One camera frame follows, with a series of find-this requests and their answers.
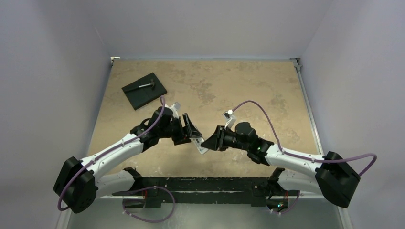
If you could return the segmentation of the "grey remote control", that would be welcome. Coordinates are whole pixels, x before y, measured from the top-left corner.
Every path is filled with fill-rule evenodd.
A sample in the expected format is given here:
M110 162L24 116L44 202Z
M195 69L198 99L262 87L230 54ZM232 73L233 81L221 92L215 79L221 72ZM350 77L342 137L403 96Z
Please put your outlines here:
M192 138L191 141L194 143L194 145L196 146L198 152L201 155L204 155L205 153L207 153L209 151L208 148L205 148L205 147L201 146L201 144L205 141L203 137Z

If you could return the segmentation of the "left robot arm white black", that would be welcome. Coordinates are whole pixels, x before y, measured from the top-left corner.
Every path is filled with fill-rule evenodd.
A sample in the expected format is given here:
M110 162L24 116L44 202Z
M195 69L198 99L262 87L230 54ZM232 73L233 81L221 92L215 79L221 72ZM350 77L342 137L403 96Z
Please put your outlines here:
M177 104L161 106L141 124L106 149L82 159L70 157L62 165L53 190L58 195L57 208L80 213L96 199L120 191L137 195L142 190L139 175L132 168L108 175L124 162L170 138L174 145L193 143L200 154L204 138L187 114L178 115Z

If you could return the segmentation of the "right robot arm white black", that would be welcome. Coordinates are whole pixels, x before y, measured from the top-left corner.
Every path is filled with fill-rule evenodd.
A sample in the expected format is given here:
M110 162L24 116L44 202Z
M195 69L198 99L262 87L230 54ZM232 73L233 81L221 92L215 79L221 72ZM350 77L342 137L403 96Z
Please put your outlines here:
M276 174L268 181L268 188L274 194L290 190L312 192L346 208L361 180L339 154L310 156L298 151L283 152L274 142L259 137L248 122L238 123L234 130L217 126L201 146L212 151L244 150L253 162L277 167Z

